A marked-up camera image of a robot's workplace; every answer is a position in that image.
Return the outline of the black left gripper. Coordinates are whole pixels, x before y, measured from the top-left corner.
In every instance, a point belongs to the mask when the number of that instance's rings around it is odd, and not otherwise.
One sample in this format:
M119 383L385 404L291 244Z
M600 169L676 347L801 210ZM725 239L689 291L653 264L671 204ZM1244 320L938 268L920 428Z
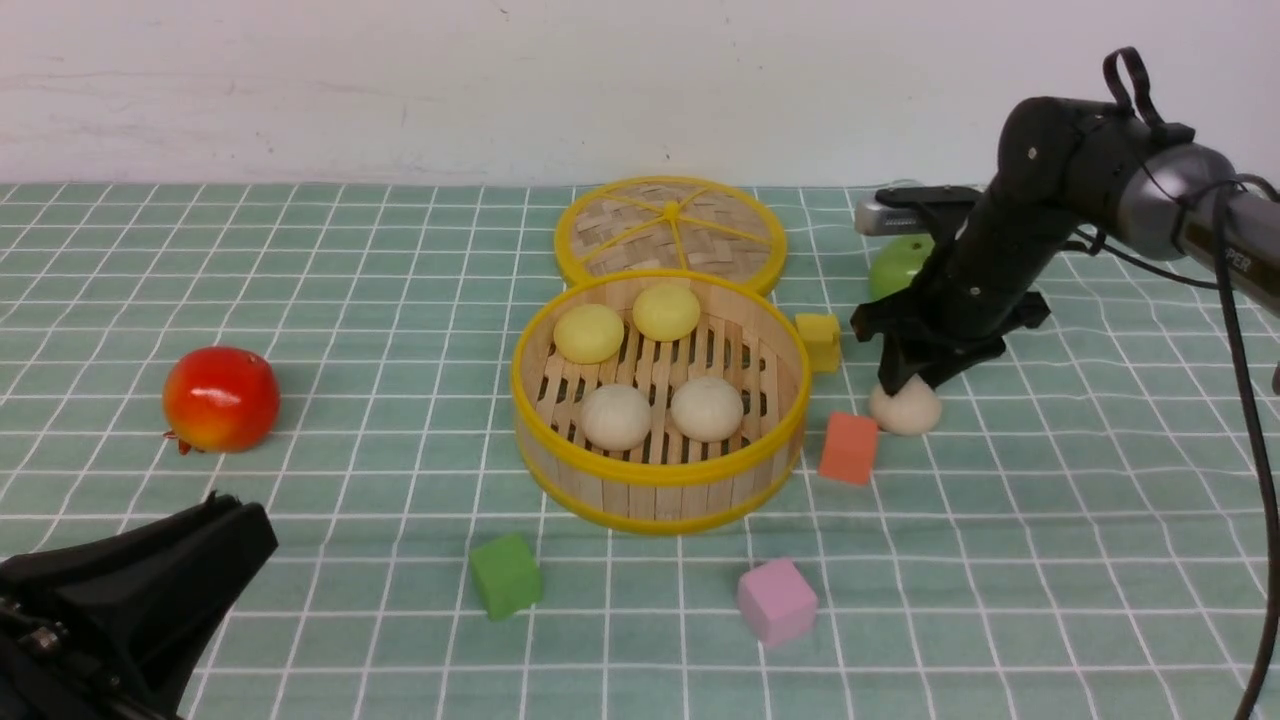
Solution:
M265 507L230 495L1 566L5 719L175 719L225 615L271 557Z

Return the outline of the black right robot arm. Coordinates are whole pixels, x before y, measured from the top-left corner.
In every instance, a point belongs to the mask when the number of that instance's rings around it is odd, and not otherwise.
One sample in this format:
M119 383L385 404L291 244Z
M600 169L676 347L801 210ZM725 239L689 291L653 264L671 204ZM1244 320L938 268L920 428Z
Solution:
M1007 117L986 190L909 186L859 204L867 234L924 231L933 249L905 290L859 305L855 337L882 338L879 387L941 386L1004 354L1050 315L1033 290L1083 225L1155 261L1226 254L1230 284L1277 310L1277 204L1256 196L1185 126L1149 127L1117 105L1032 97Z

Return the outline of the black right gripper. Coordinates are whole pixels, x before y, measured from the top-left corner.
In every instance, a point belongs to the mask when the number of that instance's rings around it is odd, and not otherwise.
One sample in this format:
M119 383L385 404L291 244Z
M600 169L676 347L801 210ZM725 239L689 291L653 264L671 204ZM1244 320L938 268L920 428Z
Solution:
M982 192L955 236L934 241L909 287L854 311L858 340L884 338L881 389L893 397L916 374L938 389L1002 357L1007 333L1048 315L1030 287L1052 256L1052 208Z

